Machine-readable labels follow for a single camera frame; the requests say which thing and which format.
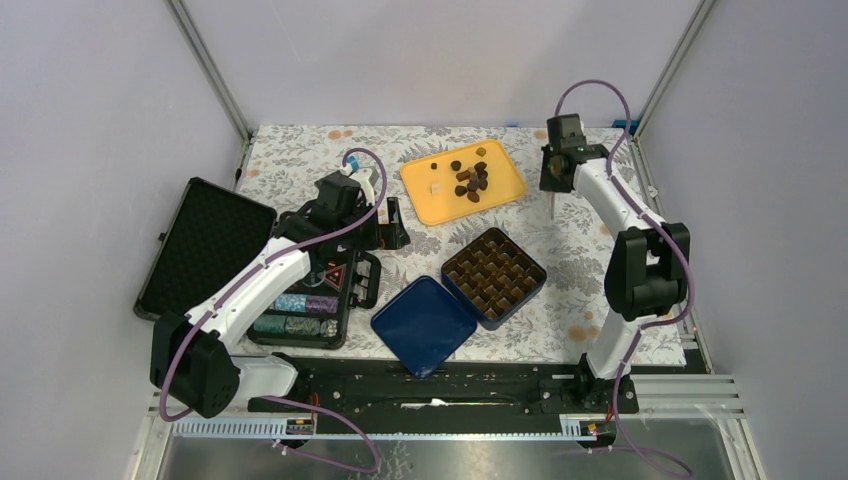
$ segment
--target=patterned table surface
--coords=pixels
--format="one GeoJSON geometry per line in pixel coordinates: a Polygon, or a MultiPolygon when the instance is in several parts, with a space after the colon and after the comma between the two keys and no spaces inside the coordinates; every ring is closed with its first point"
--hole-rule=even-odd
{"type": "MultiPolygon", "coordinates": [[[[611,148],[620,130],[588,129],[591,143],[611,148]]],[[[603,277],[613,239],[589,203],[576,195],[556,196],[551,221],[547,193],[538,190],[543,129],[476,127],[310,127],[266,125],[260,128],[239,192],[278,211],[296,210],[315,198],[313,181],[338,168],[341,155],[365,147],[379,155],[389,173],[388,195],[400,199],[412,244],[376,252],[383,264],[380,300],[373,310],[351,311],[348,338],[339,350],[266,347],[243,338],[233,353],[283,351],[298,356],[395,358],[371,330],[370,320],[389,299],[421,275],[439,278],[441,265],[487,228],[504,230],[548,272],[539,294],[500,329],[477,331],[451,357],[457,361],[576,363],[594,342],[609,309],[603,277]],[[527,182],[522,199],[439,226],[418,221],[399,168],[404,162],[487,138],[499,140],[527,182]]],[[[640,191],[629,148],[616,156],[621,176],[640,191]]],[[[360,164],[371,160],[363,156],[360,164]]],[[[646,332],[635,363],[684,364],[677,329],[646,332]]]]}

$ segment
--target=dark blue tin lid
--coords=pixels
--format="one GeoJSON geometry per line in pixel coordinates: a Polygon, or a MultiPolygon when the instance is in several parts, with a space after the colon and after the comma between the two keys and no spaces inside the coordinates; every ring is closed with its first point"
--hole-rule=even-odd
{"type": "Polygon", "coordinates": [[[436,280],[423,276],[381,308],[371,328],[403,366],[426,378],[477,330],[477,320],[436,280]]]}

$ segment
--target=open case lid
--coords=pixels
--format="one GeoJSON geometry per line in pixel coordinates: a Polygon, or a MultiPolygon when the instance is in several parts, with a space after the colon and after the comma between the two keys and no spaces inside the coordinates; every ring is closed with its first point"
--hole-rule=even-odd
{"type": "Polygon", "coordinates": [[[133,310],[155,320],[184,314],[237,275],[271,237],[277,212],[192,178],[133,310]]]}

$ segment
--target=black joint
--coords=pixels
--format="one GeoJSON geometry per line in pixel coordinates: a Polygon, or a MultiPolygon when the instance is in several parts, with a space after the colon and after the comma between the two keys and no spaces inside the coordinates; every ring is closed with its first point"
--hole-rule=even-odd
{"type": "MultiPolygon", "coordinates": [[[[689,259],[689,230],[682,223],[663,224],[663,230],[689,259]]],[[[688,283],[683,263],[653,229],[632,227],[615,239],[604,291],[613,311],[626,321],[645,315],[662,316],[686,298],[688,283]],[[647,255],[658,258],[648,265],[647,255]]]]}
{"type": "Polygon", "coordinates": [[[568,193],[574,190],[577,167],[595,158],[609,155],[603,145],[587,145],[583,125],[577,114],[548,119],[549,145],[542,147],[542,173],[539,189],[568,193]]]}
{"type": "MultiPolygon", "coordinates": [[[[162,388],[174,355],[192,325],[182,316],[167,312],[153,325],[150,382],[162,388]]],[[[236,394],[239,369],[217,336],[197,332],[180,360],[169,394],[204,418],[223,411],[236,394]]]]}

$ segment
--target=purple cable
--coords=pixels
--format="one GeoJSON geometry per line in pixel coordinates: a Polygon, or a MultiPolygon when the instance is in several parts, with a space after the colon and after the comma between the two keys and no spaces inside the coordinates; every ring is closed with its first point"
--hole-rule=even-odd
{"type": "Polygon", "coordinates": [[[340,415],[340,414],[338,414],[338,413],[336,413],[332,410],[328,410],[324,407],[318,407],[318,406],[309,405],[309,404],[306,404],[306,403],[295,402],[293,400],[288,400],[286,398],[273,397],[271,395],[266,395],[266,396],[260,397],[260,398],[262,398],[263,400],[268,400],[269,402],[281,403],[283,405],[288,405],[290,407],[303,408],[303,409],[306,409],[306,410],[312,410],[313,412],[323,413],[324,415],[329,415],[329,416],[341,421],[342,423],[344,423],[345,425],[350,427],[351,430],[356,432],[357,435],[362,437],[363,440],[365,440],[365,443],[368,445],[368,448],[371,450],[371,455],[374,457],[374,466],[368,467],[368,468],[359,467],[359,466],[356,466],[356,465],[351,465],[349,463],[342,463],[342,462],[333,460],[331,458],[322,457],[321,455],[316,455],[314,453],[301,452],[300,450],[297,450],[297,449],[285,449],[285,447],[283,447],[285,449],[284,450],[285,452],[291,452],[291,453],[294,453],[295,455],[300,455],[301,457],[311,458],[312,460],[317,460],[319,462],[328,463],[330,465],[333,465],[333,466],[336,466],[336,467],[339,467],[339,468],[344,468],[344,469],[352,470],[354,472],[359,472],[359,473],[374,473],[374,472],[377,471],[378,468],[380,468],[380,451],[377,450],[377,445],[374,444],[373,440],[368,438],[368,435],[366,435],[365,432],[363,432],[361,428],[357,427],[353,422],[351,422],[350,420],[348,420],[344,416],[342,416],[342,415],[340,415]]]}
{"type": "MultiPolygon", "coordinates": [[[[613,175],[612,164],[613,164],[613,159],[615,158],[615,152],[618,151],[618,148],[621,146],[622,143],[624,143],[624,140],[627,138],[627,134],[630,132],[630,125],[632,123],[632,118],[630,116],[630,106],[627,105],[627,100],[624,98],[624,95],[621,93],[621,91],[619,89],[617,89],[613,84],[611,84],[609,82],[605,82],[603,80],[590,79],[590,80],[583,80],[581,82],[577,82],[574,85],[572,85],[571,87],[569,87],[568,90],[566,90],[565,93],[562,94],[562,97],[560,97],[559,102],[557,103],[557,107],[556,107],[556,110],[554,111],[554,115],[559,115],[560,109],[562,108],[562,104],[565,101],[566,95],[571,93],[577,87],[580,87],[582,85],[587,85],[587,84],[603,85],[603,86],[609,88],[610,90],[612,90],[618,96],[618,99],[621,100],[621,105],[624,107],[624,115],[625,115],[625,119],[626,119],[625,124],[624,124],[624,131],[621,132],[621,136],[618,137],[618,140],[615,142],[615,145],[613,145],[613,147],[609,151],[609,156],[607,157],[607,163],[606,163],[607,177],[609,177],[610,182],[612,182],[612,184],[615,186],[615,189],[618,190],[618,193],[621,195],[621,197],[624,198],[624,201],[627,202],[627,204],[630,205],[630,207],[633,208],[633,210],[636,211],[636,214],[639,216],[639,218],[644,220],[645,223],[647,223],[648,225],[651,226],[651,228],[656,230],[657,233],[659,233],[660,236],[663,238],[663,240],[668,244],[668,246],[671,247],[671,251],[674,252],[674,255],[680,261],[681,265],[683,265],[683,272],[686,275],[686,281],[689,284],[689,298],[686,300],[686,306],[683,308],[683,311],[681,311],[679,315],[677,315],[676,317],[669,319],[669,320],[658,320],[658,321],[646,323],[639,328],[638,332],[636,332],[636,335],[633,337],[633,342],[630,344],[630,347],[627,349],[627,353],[624,354],[624,358],[621,359],[621,364],[618,366],[618,371],[616,372],[616,375],[615,375],[615,386],[613,387],[613,392],[617,392],[619,387],[621,386],[621,377],[624,375],[624,367],[625,367],[625,365],[627,365],[627,362],[630,361],[630,358],[636,352],[636,348],[639,346],[639,341],[642,339],[642,331],[645,330],[645,329],[648,329],[648,328],[652,328],[652,327],[661,327],[663,325],[672,325],[674,323],[677,323],[677,322],[683,320],[684,317],[689,315],[689,312],[692,311],[692,305],[695,304],[695,282],[694,282],[694,279],[692,277],[692,269],[689,267],[689,261],[686,260],[686,256],[683,255],[683,252],[680,250],[680,247],[678,247],[677,244],[674,242],[674,240],[672,240],[671,236],[668,233],[666,233],[665,230],[663,230],[662,226],[659,223],[657,223],[656,220],[651,218],[651,216],[648,215],[647,212],[645,212],[645,210],[642,209],[642,207],[639,206],[639,204],[636,202],[636,200],[633,197],[630,196],[630,194],[624,188],[624,184],[621,182],[621,180],[619,180],[618,177],[613,175]]],[[[675,457],[674,455],[671,455],[670,453],[666,453],[666,452],[661,452],[659,450],[637,447],[636,444],[633,443],[633,440],[630,438],[630,434],[627,433],[627,429],[624,428],[624,424],[621,422],[621,417],[620,417],[619,411],[618,411],[618,395],[612,396],[612,411],[613,411],[613,415],[615,415],[615,422],[616,422],[616,425],[618,425],[618,431],[621,432],[621,434],[624,436],[624,439],[627,441],[627,444],[630,445],[628,451],[635,452],[637,455],[639,455],[639,457],[642,458],[642,460],[645,461],[645,463],[654,467],[654,469],[656,469],[657,471],[662,472],[662,473],[664,473],[664,474],[666,474],[670,477],[674,477],[674,478],[694,478],[695,477],[695,472],[692,471],[692,468],[689,467],[689,465],[687,465],[686,462],[675,457]],[[686,471],[686,473],[675,472],[673,470],[670,470],[668,468],[663,467],[662,465],[659,465],[658,463],[656,463],[653,460],[651,460],[650,458],[648,458],[648,455],[651,455],[651,454],[659,455],[659,456],[662,456],[664,458],[671,460],[672,462],[674,462],[677,465],[679,465],[680,467],[682,467],[686,471]]],[[[625,448],[626,447],[623,447],[623,448],[619,447],[619,448],[616,448],[616,450],[622,450],[622,449],[625,449],[625,448]]]]}
{"type": "MultiPolygon", "coordinates": [[[[368,213],[363,215],[362,218],[351,223],[347,227],[336,230],[335,232],[328,233],[326,235],[321,235],[321,236],[318,236],[318,237],[315,237],[315,238],[310,238],[309,240],[306,240],[306,241],[303,241],[301,243],[286,247],[286,248],[280,250],[279,252],[276,252],[274,254],[269,255],[268,258],[265,259],[266,265],[268,263],[273,262],[274,260],[276,260],[280,257],[288,255],[289,253],[291,253],[295,250],[298,250],[298,249],[301,249],[301,248],[304,248],[304,247],[308,247],[310,245],[315,245],[316,243],[320,243],[320,242],[329,240],[331,238],[338,237],[339,235],[344,235],[344,234],[350,232],[351,230],[359,228],[360,225],[365,223],[366,220],[368,220],[369,218],[371,218],[372,215],[377,213],[377,209],[380,207],[380,204],[383,203],[383,199],[386,197],[386,183],[388,182],[388,176],[386,175],[386,167],[383,165],[383,162],[382,162],[382,160],[380,160],[380,157],[378,157],[377,154],[375,154],[371,150],[368,150],[367,148],[351,148],[350,150],[348,150],[344,154],[344,156],[342,157],[342,166],[347,165],[348,155],[356,153],[356,152],[365,153],[365,154],[369,155],[371,158],[373,158],[374,161],[377,163],[377,166],[380,168],[380,176],[383,178],[383,185],[382,185],[382,188],[380,189],[380,195],[377,197],[377,200],[376,200],[376,202],[374,202],[374,206],[371,207],[371,210],[368,210],[368,213]]],[[[218,299],[218,301],[215,302],[215,304],[214,304],[215,311],[217,311],[219,308],[221,308],[221,306],[227,300],[229,300],[230,297],[232,297],[245,283],[247,283],[248,280],[253,278],[253,276],[256,275],[260,271],[262,271],[262,266],[256,265],[255,267],[250,269],[247,273],[245,273],[241,278],[239,278],[233,284],[233,286],[230,287],[229,289],[227,289],[227,291],[224,292],[223,295],[221,295],[221,298],[218,299]]],[[[194,324],[193,327],[191,327],[191,330],[188,331],[188,334],[185,336],[182,343],[180,343],[180,346],[177,348],[177,351],[174,354],[174,358],[171,360],[171,364],[168,366],[168,371],[167,371],[167,373],[165,373],[165,379],[162,381],[161,393],[159,394],[159,416],[162,417],[162,420],[165,420],[166,422],[175,422],[175,421],[185,417],[186,415],[188,415],[189,413],[192,412],[192,410],[190,408],[187,408],[187,409],[183,410],[182,412],[180,412],[176,415],[169,415],[168,414],[168,391],[171,389],[171,382],[174,380],[174,375],[177,372],[177,366],[180,364],[180,360],[182,360],[183,355],[185,355],[185,351],[186,351],[186,349],[188,349],[188,345],[191,343],[191,340],[195,337],[195,335],[197,335],[197,332],[200,331],[200,328],[203,327],[203,325],[206,322],[208,322],[210,318],[212,318],[212,315],[213,315],[213,312],[204,313],[203,316],[200,317],[200,320],[198,320],[197,323],[194,324]]]]}

